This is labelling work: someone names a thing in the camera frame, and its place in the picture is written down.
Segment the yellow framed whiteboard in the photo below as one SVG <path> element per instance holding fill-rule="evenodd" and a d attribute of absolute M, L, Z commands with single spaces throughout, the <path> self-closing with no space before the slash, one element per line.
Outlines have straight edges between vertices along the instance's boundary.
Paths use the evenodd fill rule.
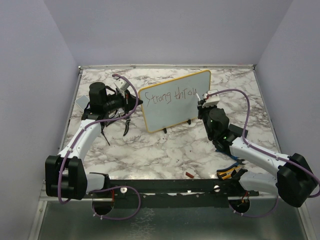
<path fill-rule="evenodd" d="M 154 133 L 193 120 L 198 98 L 211 87 L 211 71 L 203 70 L 141 88 L 138 91 L 146 130 Z"/>

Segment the red marker cap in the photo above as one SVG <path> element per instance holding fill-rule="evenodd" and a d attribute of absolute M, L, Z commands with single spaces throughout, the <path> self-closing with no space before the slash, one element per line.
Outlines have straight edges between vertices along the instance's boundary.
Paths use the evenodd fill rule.
<path fill-rule="evenodd" d="M 193 178 L 195 177 L 194 175 L 192 175 L 192 174 L 189 173 L 189 172 L 186 172 L 185 175 L 186 175 L 187 177 L 191 178 L 191 179 L 193 179 Z"/>

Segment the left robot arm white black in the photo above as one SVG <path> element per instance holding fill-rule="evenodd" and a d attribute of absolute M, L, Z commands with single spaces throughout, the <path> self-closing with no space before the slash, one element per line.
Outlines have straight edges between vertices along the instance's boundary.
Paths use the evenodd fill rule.
<path fill-rule="evenodd" d="M 76 134 L 57 155 L 45 160 L 45 192 L 49 197 L 57 197 L 60 203 L 81 200 L 88 193 L 106 197 L 111 190 L 108 175 L 86 173 L 83 161 L 95 139 L 109 123 L 129 119 L 136 108 L 143 103 L 133 84 L 124 76 L 114 74 L 115 89 L 103 82 L 89 86 L 89 102 L 84 108 Z"/>

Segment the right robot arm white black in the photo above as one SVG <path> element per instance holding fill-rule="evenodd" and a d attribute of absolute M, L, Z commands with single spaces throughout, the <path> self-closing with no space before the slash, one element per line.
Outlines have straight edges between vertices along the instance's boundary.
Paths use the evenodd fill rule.
<path fill-rule="evenodd" d="M 245 130 L 231 124 L 225 111 L 214 104 L 200 100 L 197 110 L 209 141 L 218 151 L 266 171 L 265 174 L 245 170 L 236 173 L 235 180 L 229 184 L 234 195 L 240 196 L 246 191 L 270 193 L 296 208 L 311 197 L 318 182 L 302 155 L 287 156 L 248 142 L 242 137 Z"/>

